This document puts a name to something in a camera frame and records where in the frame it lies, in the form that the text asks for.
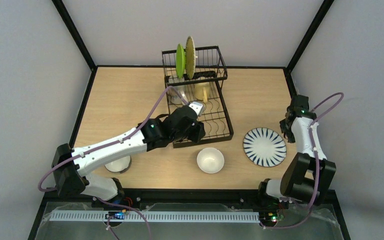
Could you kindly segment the yellow mug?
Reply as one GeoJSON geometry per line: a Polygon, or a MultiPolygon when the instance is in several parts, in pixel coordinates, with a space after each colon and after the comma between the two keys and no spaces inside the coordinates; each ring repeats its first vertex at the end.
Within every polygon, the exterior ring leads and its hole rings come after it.
{"type": "Polygon", "coordinates": [[[196,83],[194,85],[193,95],[197,100],[200,100],[204,103],[208,102],[211,92],[211,86],[209,82],[196,83]]]}

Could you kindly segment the clear glass cup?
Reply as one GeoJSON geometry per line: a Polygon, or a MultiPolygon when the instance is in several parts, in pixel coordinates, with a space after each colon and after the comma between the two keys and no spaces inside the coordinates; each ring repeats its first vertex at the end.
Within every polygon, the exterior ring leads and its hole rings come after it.
{"type": "MultiPolygon", "coordinates": [[[[184,83],[185,80],[183,77],[173,76],[168,80],[169,84],[184,83]]],[[[188,102],[186,95],[186,85],[176,85],[173,86],[173,89],[169,90],[170,101],[174,105],[185,105],[185,102],[188,102]]]]}

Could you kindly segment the black wire dish rack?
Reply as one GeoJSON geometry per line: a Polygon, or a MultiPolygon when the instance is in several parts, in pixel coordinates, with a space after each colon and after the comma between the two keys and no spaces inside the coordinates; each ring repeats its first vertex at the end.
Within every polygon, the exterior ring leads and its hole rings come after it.
{"type": "Polygon", "coordinates": [[[228,70],[218,46],[195,48],[194,75],[185,72],[179,76],[176,71],[176,51],[162,52],[164,84],[174,86],[184,100],[203,104],[203,112],[198,121],[204,124],[205,136],[199,144],[212,144],[229,141],[234,130],[222,93],[228,70]]]}

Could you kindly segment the blue striped white plate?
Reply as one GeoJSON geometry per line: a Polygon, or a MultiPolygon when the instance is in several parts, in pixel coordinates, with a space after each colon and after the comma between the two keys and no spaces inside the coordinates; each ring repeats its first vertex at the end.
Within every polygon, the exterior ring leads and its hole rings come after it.
{"type": "Polygon", "coordinates": [[[242,141],[247,158],[255,165],[272,168],[280,165],[287,156],[287,146],[280,134],[266,127],[248,131],[242,141]]]}

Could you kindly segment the green plate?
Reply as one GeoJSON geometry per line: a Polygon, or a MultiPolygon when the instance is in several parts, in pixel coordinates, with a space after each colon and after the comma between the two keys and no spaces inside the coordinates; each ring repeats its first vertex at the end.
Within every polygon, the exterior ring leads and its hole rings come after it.
{"type": "Polygon", "coordinates": [[[186,69],[186,55],[184,47],[179,43],[176,48],[175,70],[179,79],[183,78],[186,69]]]}

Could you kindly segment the round bamboo tray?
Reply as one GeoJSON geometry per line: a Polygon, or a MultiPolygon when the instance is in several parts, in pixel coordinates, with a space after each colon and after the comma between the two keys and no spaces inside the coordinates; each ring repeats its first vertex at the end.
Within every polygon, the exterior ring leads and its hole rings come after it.
{"type": "Polygon", "coordinates": [[[193,37],[187,37],[185,46],[185,72],[190,80],[193,79],[196,69],[196,49],[193,37]]]}

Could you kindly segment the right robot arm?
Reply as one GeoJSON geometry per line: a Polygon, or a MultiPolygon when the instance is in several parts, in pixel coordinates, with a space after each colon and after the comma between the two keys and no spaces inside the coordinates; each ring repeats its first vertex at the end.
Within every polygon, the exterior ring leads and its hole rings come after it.
{"type": "Polygon", "coordinates": [[[317,128],[320,116],[309,107],[309,98],[295,95],[280,121],[280,130],[297,153],[281,179],[265,179],[259,184],[257,198],[262,205],[268,200],[300,201],[310,209],[320,205],[336,173],[320,145],[317,128]]]}

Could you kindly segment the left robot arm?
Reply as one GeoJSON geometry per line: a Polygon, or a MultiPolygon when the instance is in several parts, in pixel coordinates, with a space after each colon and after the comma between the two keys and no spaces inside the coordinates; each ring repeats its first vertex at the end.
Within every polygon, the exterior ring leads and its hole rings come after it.
{"type": "Polygon", "coordinates": [[[199,142],[205,136],[204,124],[198,121],[205,107],[193,101],[171,114],[145,120],[137,127],[116,137],[71,148],[67,143],[57,147],[52,174],[60,198],[87,195],[108,201],[124,196],[119,180],[93,174],[100,166],[125,157],[165,148],[173,142],[199,142]]]}

